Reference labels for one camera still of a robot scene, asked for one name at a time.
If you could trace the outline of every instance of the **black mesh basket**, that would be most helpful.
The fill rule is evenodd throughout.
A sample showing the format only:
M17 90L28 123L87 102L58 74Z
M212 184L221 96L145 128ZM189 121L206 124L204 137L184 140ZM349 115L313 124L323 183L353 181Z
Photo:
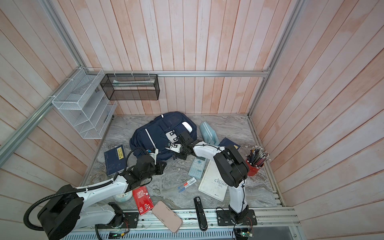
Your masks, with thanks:
M100 83L109 100L158 100L156 74L108 73Z

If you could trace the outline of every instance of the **light blue calculator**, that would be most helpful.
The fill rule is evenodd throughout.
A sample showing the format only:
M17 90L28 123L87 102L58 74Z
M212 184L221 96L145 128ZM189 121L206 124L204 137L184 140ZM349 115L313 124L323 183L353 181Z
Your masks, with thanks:
M195 177L197 179L200 179L203 175L205 162L207 160L204 157L195 157L195 159L192 162L191 169L189 169L188 175L191 177Z

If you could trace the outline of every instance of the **gray marble surface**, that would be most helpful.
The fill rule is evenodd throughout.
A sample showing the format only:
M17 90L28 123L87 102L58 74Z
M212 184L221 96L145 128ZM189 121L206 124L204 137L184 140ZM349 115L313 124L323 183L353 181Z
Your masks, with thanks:
M216 131L220 141L224 137L227 137L233 142L241 145L239 152L244 158L249 154L250 148L255 145L247 121L247 116L245 115L194 115L188 117L197 125L198 139L202 140L199 129L200 124L207 121ZM86 180L86 185L98 183L107 179L104 161L105 151L123 144L125 153L128 154L131 150L129 147L129 140L133 135L133 132L154 118L155 116L124 116L114 118L97 159L91 169L91 173ZM167 167L164 170L164 174L153 176L152 182L146 187L154 204L161 200L171 209L193 209L193 198L200 196L204 208L228 207L230 201L229 190L227 190L224 201L221 202L198 191L201 179L197 179L197 183L193 184L185 191L178 193L177 187L191 179L188 172L193 159L194 156L192 155L188 156L185 161L181 159L173 160L171 158L167 160ZM136 164L136 157L133 154L129 157L128 164L129 166ZM260 169L255 176L247 178L245 195L250 207L274 207L277 205L264 168ZM108 202L114 202L113 197L100 201L95 205L104 205ZM133 197L126 202L118 204L123 210L137 209Z

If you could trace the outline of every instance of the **navy blue backpack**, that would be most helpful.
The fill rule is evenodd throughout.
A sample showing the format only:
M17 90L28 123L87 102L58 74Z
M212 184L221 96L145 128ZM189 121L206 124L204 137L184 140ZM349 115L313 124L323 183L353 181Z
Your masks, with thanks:
M192 127L192 131L189 133L189 135L194 140L196 140L196 124L192 122L184 113L169 112L156 117L151 122L136 129L132 138L129 140L129 146L131 149L136 147L151 149L155 146L159 150L159 154L157 155L156 160L167 160L171 158L175 152L166 149L170 142L166 136L166 133L174 130L176 136L178 136L180 133L188 131L187 128L183 125L183 122L187 122ZM142 151L134 151L133 154L136 157L140 157L144 153Z

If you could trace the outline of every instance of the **red cup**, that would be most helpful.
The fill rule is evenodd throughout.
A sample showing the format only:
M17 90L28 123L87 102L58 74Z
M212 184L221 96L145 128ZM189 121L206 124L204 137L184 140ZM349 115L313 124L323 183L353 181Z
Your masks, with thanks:
M248 164L248 167L249 167L249 172L248 172L248 176L249 177L251 177L251 176L254 176L254 175L256 175L256 173L260 170L260 168L264 165L262 165L261 167L259 167L259 168L255 168L255 167L253 167L253 166L251 166L250 164L249 164L249 162L247 162L247 161L245 161L247 164Z

